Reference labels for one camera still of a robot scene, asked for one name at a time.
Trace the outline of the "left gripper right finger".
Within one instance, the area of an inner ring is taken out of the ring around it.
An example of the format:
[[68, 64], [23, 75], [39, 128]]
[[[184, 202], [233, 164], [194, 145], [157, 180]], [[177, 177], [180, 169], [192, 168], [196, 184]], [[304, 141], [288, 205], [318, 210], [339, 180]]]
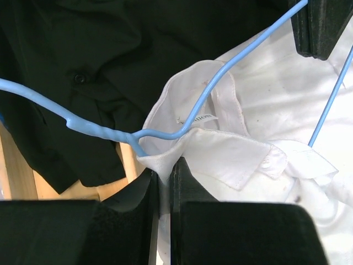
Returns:
[[327, 264], [314, 223], [301, 207], [219, 202], [185, 158], [170, 184], [171, 264]]

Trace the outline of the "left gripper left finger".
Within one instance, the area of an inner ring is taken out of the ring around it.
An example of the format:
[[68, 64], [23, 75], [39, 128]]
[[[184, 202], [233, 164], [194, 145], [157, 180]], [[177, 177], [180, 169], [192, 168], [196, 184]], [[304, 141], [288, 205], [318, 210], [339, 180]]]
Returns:
[[149, 169], [110, 198], [1, 202], [2, 264], [155, 264], [158, 181]]

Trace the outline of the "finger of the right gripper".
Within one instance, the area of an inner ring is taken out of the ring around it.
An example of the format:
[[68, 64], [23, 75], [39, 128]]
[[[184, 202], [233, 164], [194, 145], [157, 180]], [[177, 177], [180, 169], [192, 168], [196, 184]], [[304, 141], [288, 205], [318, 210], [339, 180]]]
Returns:
[[327, 60], [351, 19], [351, 0], [312, 0], [291, 18], [298, 54]]

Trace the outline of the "light blue wire hanger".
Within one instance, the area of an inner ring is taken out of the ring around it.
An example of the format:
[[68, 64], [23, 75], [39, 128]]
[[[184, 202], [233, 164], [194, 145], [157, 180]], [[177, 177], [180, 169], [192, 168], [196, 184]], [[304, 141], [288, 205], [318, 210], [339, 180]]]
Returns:
[[208, 85], [211, 77], [225, 65], [225, 59], [236, 52], [243, 51], [244, 44], [231, 49], [218, 60], [198, 61], [171, 76], [165, 83], [158, 100], [145, 118], [143, 132], [138, 135], [139, 141], [150, 135], [150, 130], [160, 133], [173, 133], [180, 130], [201, 91]]

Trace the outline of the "white shirt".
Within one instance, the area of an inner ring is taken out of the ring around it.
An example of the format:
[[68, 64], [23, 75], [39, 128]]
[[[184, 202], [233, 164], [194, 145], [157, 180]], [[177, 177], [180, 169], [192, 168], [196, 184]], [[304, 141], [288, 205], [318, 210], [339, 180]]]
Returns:
[[159, 176], [158, 252], [170, 263], [169, 176], [180, 157], [216, 199], [298, 204], [329, 264], [352, 263], [352, 70], [309, 140], [352, 47], [348, 23], [325, 61], [296, 52], [290, 22], [233, 66], [176, 140], [143, 137], [138, 160]]

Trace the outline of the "black hanging shirt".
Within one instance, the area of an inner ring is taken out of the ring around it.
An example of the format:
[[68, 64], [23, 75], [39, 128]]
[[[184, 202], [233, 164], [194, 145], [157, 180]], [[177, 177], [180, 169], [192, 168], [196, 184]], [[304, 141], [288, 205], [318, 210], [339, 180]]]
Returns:
[[[276, 21], [287, 1], [2, 1], [1, 77], [81, 118], [139, 131], [174, 74], [215, 59]], [[29, 166], [85, 186], [123, 178], [115, 143], [1, 92], [1, 116]]]

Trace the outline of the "wooden clothes rack stand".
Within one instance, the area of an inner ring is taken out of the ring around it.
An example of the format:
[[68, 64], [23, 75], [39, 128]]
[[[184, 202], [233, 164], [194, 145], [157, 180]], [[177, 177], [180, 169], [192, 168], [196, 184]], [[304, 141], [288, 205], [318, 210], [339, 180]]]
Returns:
[[69, 169], [57, 163], [46, 165], [49, 171], [43, 177], [28, 165], [11, 134], [1, 125], [1, 199], [108, 199], [133, 182], [145, 168], [130, 145], [117, 143], [116, 152], [125, 171], [118, 181], [84, 186]]

